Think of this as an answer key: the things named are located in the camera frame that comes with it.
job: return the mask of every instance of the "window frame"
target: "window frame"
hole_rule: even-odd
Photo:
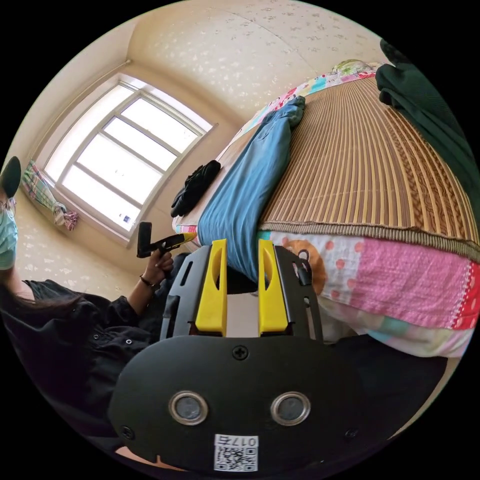
[[[132,80],[133,83],[140,83],[142,84],[141,87],[135,86],[134,84],[128,83],[127,81],[124,80],[124,78],[127,78],[129,80]],[[66,166],[63,168],[60,176],[58,177],[58,180],[55,181],[53,180],[48,173],[46,172],[45,168],[54,154],[54,152],[57,150],[59,147],[60,143],[63,141],[66,135],[70,132],[71,128],[78,122],[81,121],[82,117],[84,114],[92,107],[96,102],[100,101],[104,95],[106,95],[108,92],[110,92],[112,89],[114,89],[116,86],[121,85],[122,87],[125,87],[129,90],[131,90],[131,95],[126,98],[124,101],[122,101],[119,105],[117,105],[113,110],[111,110],[105,117],[101,119],[100,122],[93,128],[90,133],[85,137],[85,139],[81,142],[75,153],[71,156],[71,158],[68,160],[68,163]],[[58,129],[61,129],[62,124],[65,125],[67,123],[68,117],[70,117],[68,124],[64,126],[62,129],[62,133],[60,136],[56,135],[58,140],[55,142],[53,147],[50,145],[50,148],[48,148],[48,152],[45,155],[45,150],[48,145],[48,140],[46,144],[43,146],[42,150],[39,152],[39,157],[42,156],[43,158],[41,159],[40,162],[38,162],[38,168],[42,172],[42,174],[45,177],[46,182],[48,183],[48,186],[54,193],[54,195],[57,197],[57,200],[59,202],[62,202],[65,204],[67,207],[76,210],[80,218],[82,220],[85,220],[87,223],[91,224],[94,228],[97,230],[100,230],[104,235],[110,237],[111,239],[121,243],[125,247],[129,247],[133,241],[133,236],[134,233],[137,229],[137,225],[139,222],[142,221],[142,219],[145,218],[146,214],[150,210],[150,208],[153,207],[153,203],[155,199],[158,197],[160,194],[162,187],[165,185],[165,183],[169,180],[169,178],[174,174],[175,170],[179,167],[179,165],[184,161],[186,156],[198,145],[199,142],[201,142],[205,136],[208,135],[210,131],[212,131],[216,125],[212,125],[209,122],[205,121],[206,124],[210,126],[210,129],[205,130],[196,123],[194,123],[192,120],[190,120],[185,114],[180,113],[177,111],[175,108],[173,108],[171,105],[163,101],[162,99],[156,97],[154,94],[152,94],[148,90],[156,90],[155,87],[152,85],[148,85],[146,83],[143,83],[140,80],[137,80],[136,78],[130,78],[129,76],[122,75],[122,74],[117,74],[113,78],[110,78],[106,82],[102,83],[99,87],[97,87],[93,92],[90,93],[89,96],[92,96],[92,99],[88,102],[83,102],[80,101],[77,103],[77,107],[80,106],[80,104],[84,103],[84,106],[82,106],[80,111],[77,111],[76,114],[71,117],[70,115],[67,115],[65,119],[58,125]],[[148,130],[144,129],[140,125],[136,124],[129,118],[126,118],[125,116],[122,115],[122,112],[127,109],[130,105],[132,105],[134,102],[136,102],[138,99],[143,99],[150,104],[154,105],[156,108],[161,110],[162,112],[166,113],[182,125],[184,125],[186,128],[194,132],[197,137],[196,139],[191,142],[191,144],[185,149],[184,152],[180,153],[170,145],[168,145],[166,142],[149,132]],[[141,156],[139,153],[135,152],[128,146],[124,145],[121,141],[117,140],[116,138],[112,137],[109,135],[107,132],[103,131],[109,124],[112,122],[114,119],[120,119],[121,121],[125,122],[127,125],[130,125],[131,127],[137,129],[139,132],[143,133],[146,135],[148,138],[153,140],[154,142],[158,143],[165,149],[167,149],[169,152],[173,153],[176,155],[176,159],[172,162],[172,164],[169,166],[167,170],[163,170],[162,168],[158,167],[157,165],[153,164],[151,161],[147,160],[143,156]],[[137,158],[139,158],[142,162],[146,163],[150,167],[154,168],[156,171],[162,174],[162,177],[160,181],[156,184],[156,186],[152,189],[148,197],[146,198],[145,202],[143,204],[140,204],[136,200],[130,198],[128,195],[125,193],[117,190],[114,186],[110,185],[106,180],[103,178],[95,175],[93,172],[85,168],[83,165],[78,163],[78,160],[82,153],[85,151],[87,146],[90,144],[90,142],[96,137],[96,135],[102,135],[105,138],[109,139],[110,141],[114,142],[116,145],[120,146],[121,148],[125,149],[127,152],[135,155]],[[140,211],[138,213],[137,218],[135,219],[132,227],[130,230],[126,230],[122,228],[120,225],[112,221],[110,218],[107,216],[103,215],[100,213],[98,210],[96,210],[94,207],[90,206],[86,201],[82,200],[80,197],[78,197],[75,193],[71,192],[68,190],[63,184],[63,180],[69,173],[70,169],[72,166],[76,166],[83,172],[85,172],[87,175],[89,175],[91,178],[94,180],[98,181],[101,185],[107,187],[110,191],[114,192],[115,194],[119,195],[121,198],[125,199],[129,203],[131,203],[133,206],[138,208]]]

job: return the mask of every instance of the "bed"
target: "bed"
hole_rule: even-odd
[[[201,201],[173,228],[197,232],[201,244],[202,215],[245,161],[263,120],[304,97],[288,165],[256,238],[308,260],[320,307],[358,334],[416,356],[461,357],[480,313],[476,222],[449,167],[380,103],[378,67],[346,61],[260,110],[218,156],[222,169]]]

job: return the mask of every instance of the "qr code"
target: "qr code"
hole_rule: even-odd
[[[258,438],[217,435],[214,469],[227,472],[256,472],[258,470]]]

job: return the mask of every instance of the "blue surgical mask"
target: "blue surgical mask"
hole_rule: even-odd
[[[18,240],[15,219],[6,210],[0,211],[0,271],[14,266]]]

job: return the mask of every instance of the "plaid curtain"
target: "plaid curtain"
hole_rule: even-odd
[[[64,225],[67,230],[75,228],[79,214],[76,211],[67,210],[65,205],[55,200],[34,160],[30,160],[28,163],[21,178],[21,185],[32,200],[52,212],[55,225]]]

